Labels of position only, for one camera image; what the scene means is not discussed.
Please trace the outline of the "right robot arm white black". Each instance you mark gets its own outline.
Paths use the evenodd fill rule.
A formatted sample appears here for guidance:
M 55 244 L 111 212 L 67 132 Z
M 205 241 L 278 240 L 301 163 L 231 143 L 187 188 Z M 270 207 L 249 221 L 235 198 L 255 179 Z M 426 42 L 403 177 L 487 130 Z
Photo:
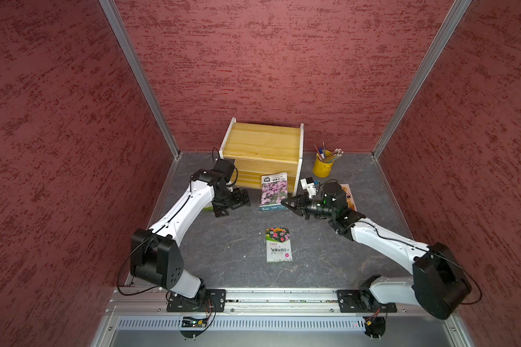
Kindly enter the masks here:
M 305 219 L 328 221 L 338 235 L 376 250 L 403 267 L 407 276 L 371 276 L 350 296 L 340 298 L 344 311 L 389 312 L 393 304 L 422 307 L 440 320 L 447 319 L 473 290 L 470 277 L 444 244 L 428 245 L 390 231 L 352 209 L 337 182 L 321 188 L 320 199 L 309 193 L 282 201 Z

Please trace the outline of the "pink flower seed bag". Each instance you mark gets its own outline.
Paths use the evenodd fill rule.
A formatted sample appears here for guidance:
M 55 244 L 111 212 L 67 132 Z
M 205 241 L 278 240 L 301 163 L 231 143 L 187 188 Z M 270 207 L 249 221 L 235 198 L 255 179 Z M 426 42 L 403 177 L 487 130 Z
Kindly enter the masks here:
M 286 172 L 261 177 L 259 211 L 285 210 L 282 201 L 288 198 L 288 175 Z

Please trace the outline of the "white sunflower seed bag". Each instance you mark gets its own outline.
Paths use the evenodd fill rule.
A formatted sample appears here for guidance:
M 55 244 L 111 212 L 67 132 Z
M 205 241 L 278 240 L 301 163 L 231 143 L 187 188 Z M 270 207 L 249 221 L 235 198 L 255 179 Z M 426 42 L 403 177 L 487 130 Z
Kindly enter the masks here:
M 292 245 L 288 228 L 267 228 L 265 237 L 267 263 L 292 262 Z

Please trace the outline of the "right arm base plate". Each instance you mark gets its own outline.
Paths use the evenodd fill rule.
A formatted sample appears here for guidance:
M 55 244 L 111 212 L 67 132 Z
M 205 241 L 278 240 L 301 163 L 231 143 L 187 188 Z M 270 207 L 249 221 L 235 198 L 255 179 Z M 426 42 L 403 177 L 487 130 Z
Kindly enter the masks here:
M 337 302 L 341 313 L 374 314 L 396 313 L 395 303 L 382 304 L 376 300 L 369 290 L 338 290 Z

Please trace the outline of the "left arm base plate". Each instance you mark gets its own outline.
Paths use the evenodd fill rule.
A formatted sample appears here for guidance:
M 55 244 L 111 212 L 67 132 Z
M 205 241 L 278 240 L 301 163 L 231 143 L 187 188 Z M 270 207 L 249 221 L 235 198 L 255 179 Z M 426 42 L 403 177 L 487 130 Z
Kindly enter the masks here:
M 167 299 L 167 312 L 224 312 L 226 293 L 224 289 L 205 289 L 201 287 L 193 298 L 170 293 Z

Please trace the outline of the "orange shop picture book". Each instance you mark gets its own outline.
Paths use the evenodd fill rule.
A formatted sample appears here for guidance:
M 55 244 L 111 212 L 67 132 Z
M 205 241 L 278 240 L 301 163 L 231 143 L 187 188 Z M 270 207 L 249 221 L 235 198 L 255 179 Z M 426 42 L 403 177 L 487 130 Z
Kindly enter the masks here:
M 341 184 L 340 186 L 341 186 L 342 190 L 346 194 L 346 201 L 347 201 L 348 207 L 350 209 L 356 211 L 357 207 L 356 207 L 355 201 L 353 199 L 353 194 L 352 194 L 352 191 L 350 189 L 350 185 L 348 185 L 348 184 Z

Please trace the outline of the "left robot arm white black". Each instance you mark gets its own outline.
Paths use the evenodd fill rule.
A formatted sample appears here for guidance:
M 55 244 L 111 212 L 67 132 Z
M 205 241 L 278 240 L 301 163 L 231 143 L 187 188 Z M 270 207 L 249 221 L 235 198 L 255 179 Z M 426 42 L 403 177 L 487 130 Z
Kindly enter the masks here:
M 250 205 L 250 198 L 247 190 L 227 186 L 226 176 L 221 173 L 195 173 L 182 197 L 164 217 L 132 235 L 130 274 L 186 299 L 189 305 L 203 305 L 206 302 L 204 281 L 185 270 L 179 247 L 207 205 L 212 205 L 218 218 L 228 215 L 229 209 Z

